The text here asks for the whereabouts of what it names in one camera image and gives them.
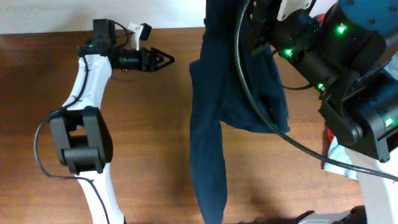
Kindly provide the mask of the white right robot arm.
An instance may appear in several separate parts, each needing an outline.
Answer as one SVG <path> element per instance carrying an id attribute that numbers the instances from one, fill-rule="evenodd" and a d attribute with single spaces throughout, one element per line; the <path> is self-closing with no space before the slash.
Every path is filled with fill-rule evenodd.
<path id="1" fill-rule="evenodd" d="M 247 1 L 238 17 L 250 51 L 273 46 L 320 94 L 320 114 L 344 147 L 364 205 L 312 212 L 302 223 L 397 222 L 396 1 Z"/>

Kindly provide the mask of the red shirt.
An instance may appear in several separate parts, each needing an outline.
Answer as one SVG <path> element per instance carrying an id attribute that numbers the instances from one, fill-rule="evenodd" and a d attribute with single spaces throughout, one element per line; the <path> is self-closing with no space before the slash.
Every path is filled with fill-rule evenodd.
<path id="1" fill-rule="evenodd" d="M 320 24 L 323 24 L 324 18 L 325 18 L 325 14 L 320 14 L 320 15 L 318 15 L 318 16 L 316 17 L 317 21 L 318 21 Z M 332 142 L 333 138 L 335 137 L 335 135 L 332 133 L 332 131 L 331 131 L 327 126 L 325 126 L 324 136 L 326 137 L 326 139 L 327 139 L 329 142 Z"/>

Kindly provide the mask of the light blue shirt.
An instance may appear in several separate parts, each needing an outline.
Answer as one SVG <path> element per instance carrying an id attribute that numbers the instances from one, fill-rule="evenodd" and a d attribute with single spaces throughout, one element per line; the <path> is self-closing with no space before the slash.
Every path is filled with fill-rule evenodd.
<path id="1" fill-rule="evenodd" d="M 394 54 L 392 60 L 385 66 L 385 70 L 394 78 L 397 79 L 397 53 Z M 329 159 L 336 160 L 338 162 L 343 162 L 346 164 L 352 164 L 350 158 L 346 155 L 345 147 L 339 145 L 336 137 L 330 142 L 330 146 L 327 152 Z M 357 173 L 353 170 L 338 167 L 330 163 L 325 163 L 323 165 L 323 170 L 332 172 L 334 174 L 344 175 L 350 179 L 357 180 Z"/>

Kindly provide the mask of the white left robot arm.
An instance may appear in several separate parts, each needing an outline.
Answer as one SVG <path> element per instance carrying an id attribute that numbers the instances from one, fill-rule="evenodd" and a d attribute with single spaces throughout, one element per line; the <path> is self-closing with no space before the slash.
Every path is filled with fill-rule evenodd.
<path id="1" fill-rule="evenodd" d="M 149 24 L 124 28 L 130 49 L 117 43 L 117 26 L 111 19 L 93 21 L 93 37 L 78 47 L 79 70 L 70 96 L 46 119 L 58 160 L 82 187 L 93 223 L 126 222 L 111 180 L 113 140 L 100 111 L 113 70 L 156 72 L 175 61 L 159 49 L 140 47 L 149 38 Z"/>

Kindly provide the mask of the navy blue shorts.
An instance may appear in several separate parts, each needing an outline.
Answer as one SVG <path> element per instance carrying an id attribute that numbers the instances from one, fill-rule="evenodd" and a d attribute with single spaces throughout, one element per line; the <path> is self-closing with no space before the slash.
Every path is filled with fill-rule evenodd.
<path id="1" fill-rule="evenodd" d="M 205 223 L 221 223 L 228 198 L 221 123 L 254 133 L 269 133 L 254 112 L 234 61 L 234 32 L 243 6 L 238 0 L 206 3 L 200 58 L 190 64 L 193 102 L 190 118 L 190 172 Z M 289 112 L 270 49 L 255 56 L 241 52 L 246 81 L 262 114 L 287 133 Z"/>

